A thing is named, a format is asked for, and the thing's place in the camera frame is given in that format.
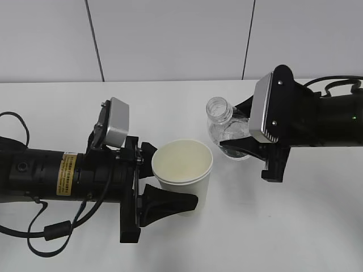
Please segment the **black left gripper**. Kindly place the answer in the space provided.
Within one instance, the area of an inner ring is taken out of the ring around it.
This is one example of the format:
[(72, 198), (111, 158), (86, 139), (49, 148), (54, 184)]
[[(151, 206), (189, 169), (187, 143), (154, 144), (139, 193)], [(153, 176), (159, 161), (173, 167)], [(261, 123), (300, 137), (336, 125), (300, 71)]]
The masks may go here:
[(138, 137), (127, 136), (125, 146), (111, 150), (102, 145), (90, 148), (82, 157), (77, 180), (77, 192), (93, 201), (93, 207), (79, 216), (76, 226), (85, 224), (99, 210), (102, 203), (120, 204), (120, 242), (137, 243), (141, 227), (146, 227), (165, 217), (195, 210), (198, 197), (158, 189), (146, 184), (140, 196), (138, 180), (154, 176), (152, 158), (158, 149), (148, 142), (138, 148)]

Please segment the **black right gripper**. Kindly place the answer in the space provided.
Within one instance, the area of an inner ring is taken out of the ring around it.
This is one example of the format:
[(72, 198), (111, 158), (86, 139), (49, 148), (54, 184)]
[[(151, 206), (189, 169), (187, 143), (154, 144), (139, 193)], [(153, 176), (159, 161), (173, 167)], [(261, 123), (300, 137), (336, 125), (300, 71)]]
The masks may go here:
[[(261, 172), (263, 180), (281, 182), (291, 149), (294, 136), (307, 134), (303, 119), (308, 110), (304, 102), (312, 102), (321, 97), (321, 92), (313, 92), (301, 84), (295, 84), (296, 100), (288, 124), (286, 134), (276, 143), (260, 143), (253, 137), (231, 139), (219, 142), (219, 148), (230, 159), (244, 160), (248, 156), (265, 161), (265, 169)], [(233, 117), (250, 118), (253, 97), (233, 106)]]

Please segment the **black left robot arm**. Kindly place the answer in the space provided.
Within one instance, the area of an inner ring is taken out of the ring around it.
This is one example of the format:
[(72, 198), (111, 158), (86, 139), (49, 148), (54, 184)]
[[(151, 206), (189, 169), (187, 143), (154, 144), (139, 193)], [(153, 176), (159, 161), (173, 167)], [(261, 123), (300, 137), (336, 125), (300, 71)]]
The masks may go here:
[(33, 199), (120, 205), (120, 242), (137, 243), (149, 224), (196, 208), (195, 193), (175, 193), (139, 180), (153, 175), (156, 149), (128, 136), (119, 150), (89, 147), (85, 154), (36, 150), (7, 140), (1, 144), (1, 202)]

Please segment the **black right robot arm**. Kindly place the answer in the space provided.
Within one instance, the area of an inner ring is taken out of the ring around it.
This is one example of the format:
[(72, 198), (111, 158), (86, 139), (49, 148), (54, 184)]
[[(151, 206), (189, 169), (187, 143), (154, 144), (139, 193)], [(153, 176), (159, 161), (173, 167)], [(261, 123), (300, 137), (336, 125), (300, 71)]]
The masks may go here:
[(298, 87), (293, 100), (274, 103), (273, 136), (263, 142), (250, 135), (222, 141), (222, 147), (240, 151), (265, 162), (263, 180), (282, 182), (292, 147), (362, 146), (362, 92), (343, 96), (322, 96)]

